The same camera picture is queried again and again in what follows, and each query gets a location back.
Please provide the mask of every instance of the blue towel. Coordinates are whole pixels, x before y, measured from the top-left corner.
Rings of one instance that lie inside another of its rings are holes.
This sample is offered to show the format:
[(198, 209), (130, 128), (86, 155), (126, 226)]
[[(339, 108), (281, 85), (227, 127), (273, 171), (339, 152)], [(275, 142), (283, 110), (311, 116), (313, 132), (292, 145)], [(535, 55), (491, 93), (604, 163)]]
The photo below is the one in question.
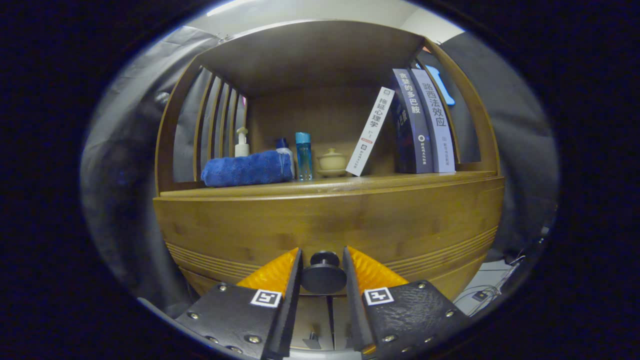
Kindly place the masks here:
[(282, 183), (293, 179), (291, 158), (277, 151), (265, 151), (240, 158), (211, 159), (200, 178), (205, 185), (217, 188)]

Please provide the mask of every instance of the blue bottle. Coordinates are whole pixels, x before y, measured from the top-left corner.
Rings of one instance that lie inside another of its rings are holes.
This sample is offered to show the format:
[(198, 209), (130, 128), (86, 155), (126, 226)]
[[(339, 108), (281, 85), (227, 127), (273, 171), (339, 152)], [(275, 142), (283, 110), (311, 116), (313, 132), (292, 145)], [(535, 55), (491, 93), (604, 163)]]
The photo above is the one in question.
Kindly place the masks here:
[(314, 178), (313, 158), (311, 157), (311, 135), (296, 133), (298, 150), (298, 180), (306, 181)]

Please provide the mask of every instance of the book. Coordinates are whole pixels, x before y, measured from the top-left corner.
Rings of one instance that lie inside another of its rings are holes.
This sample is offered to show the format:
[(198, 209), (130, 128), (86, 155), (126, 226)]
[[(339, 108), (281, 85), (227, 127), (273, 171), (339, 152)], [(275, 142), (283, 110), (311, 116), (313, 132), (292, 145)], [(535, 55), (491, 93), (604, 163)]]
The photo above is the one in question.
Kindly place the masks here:
[(433, 158), (427, 120), (418, 96), (419, 89), (406, 69), (393, 69), (396, 96), (396, 171), (423, 174), (433, 172)]
[(387, 117), (387, 112), (389, 111), (389, 108), (391, 108), (393, 99), (393, 90), (385, 87), (380, 88), (378, 98), (373, 104), (373, 109), (371, 109), (369, 118), (367, 118), (364, 130), (362, 130), (360, 139), (358, 140), (356, 148), (351, 155), (351, 159), (349, 159), (349, 163), (347, 164), (347, 171), (353, 175), (360, 176), (362, 173), (362, 169), (367, 163), (367, 159), (369, 159), (371, 149), (373, 149), (373, 145), (376, 143), (382, 123), (384, 123), (385, 118)]
[(431, 139), (434, 172), (455, 172), (453, 160), (453, 143), (447, 114), (442, 100), (433, 83), (433, 79), (425, 70), (411, 69), (413, 83), (419, 88), (418, 95), (425, 109), (424, 114)]

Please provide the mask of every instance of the white book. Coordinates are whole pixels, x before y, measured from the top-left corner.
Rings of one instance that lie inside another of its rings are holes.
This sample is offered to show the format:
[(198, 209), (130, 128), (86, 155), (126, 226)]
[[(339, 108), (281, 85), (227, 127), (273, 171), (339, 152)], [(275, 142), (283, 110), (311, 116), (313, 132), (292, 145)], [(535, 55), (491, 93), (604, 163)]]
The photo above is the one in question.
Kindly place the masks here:
[(360, 176), (362, 173), (362, 169), (371, 154), (371, 149), (373, 149), (373, 145), (376, 143), (382, 123), (384, 123), (385, 117), (387, 117), (391, 102), (394, 99), (394, 94), (395, 91), (391, 89), (385, 87), (380, 88), (378, 98), (373, 104), (369, 118), (367, 118), (367, 124), (364, 126), (364, 130), (362, 130), (360, 139), (347, 164), (347, 172), (356, 176)]
[(418, 95), (422, 101), (427, 118), (427, 128), (431, 137), (431, 153), (433, 155), (433, 172), (455, 172), (456, 164), (453, 156), (453, 142), (447, 114), (431, 77), (425, 70), (411, 69), (415, 86), (420, 88)]

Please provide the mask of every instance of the wooden shelf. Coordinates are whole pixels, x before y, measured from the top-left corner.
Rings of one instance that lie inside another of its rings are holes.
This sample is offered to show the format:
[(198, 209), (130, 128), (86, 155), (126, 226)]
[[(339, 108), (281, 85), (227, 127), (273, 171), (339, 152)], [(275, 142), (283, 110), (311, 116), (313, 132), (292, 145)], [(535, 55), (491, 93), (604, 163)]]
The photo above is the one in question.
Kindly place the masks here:
[(404, 186), (428, 187), (438, 184), (455, 184), (475, 179), (486, 179), (495, 176), (492, 171), (461, 171), (456, 173), (431, 174), (392, 174), (362, 177), (333, 177), (312, 181), (292, 181), (290, 183), (233, 186), (230, 188), (201, 188), (192, 190), (175, 190), (162, 192), (162, 198), (195, 198), (203, 197), (260, 197), (260, 196), (295, 196), (323, 195), (342, 192), (376, 192), (391, 191)]
[[(304, 131), (312, 137), (314, 169), (327, 148), (350, 156), (380, 86), (390, 86), (391, 69), (410, 66), (423, 46), (459, 88), (476, 128), (481, 161), (460, 163), (456, 149), (455, 173), (394, 173), (396, 134), (387, 119), (362, 177), (230, 188), (206, 188), (199, 181), (201, 160), (233, 156), (237, 124), (249, 129), (252, 152), (271, 150), (276, 138), (286, 136), (295, 156), (294, 134)], [(178, 118), (201, 71), (210, 72), (211, 79), (194, 133), (194, 181), (177, 183)], [(222, 96), (222, 83), (239, 95)], [(235, 119), (236, 98), (243, 100), (240, 119)], [(201, 158), (203, 136), (208, 146)], [(217, 281), (237, 283), (295, 247), (309, 266), (312, 254), (341, 254), (349, 245), (408, 281), (431, 281), (454, 299), (495, 237), (504, 178), (480, 96), (436, 44), (386, 26), (304, 20), (240, 34), (194, 57), (164, 111), (156, 145), (156, 190), (154, 209), (167, 249), (199, 293)]]

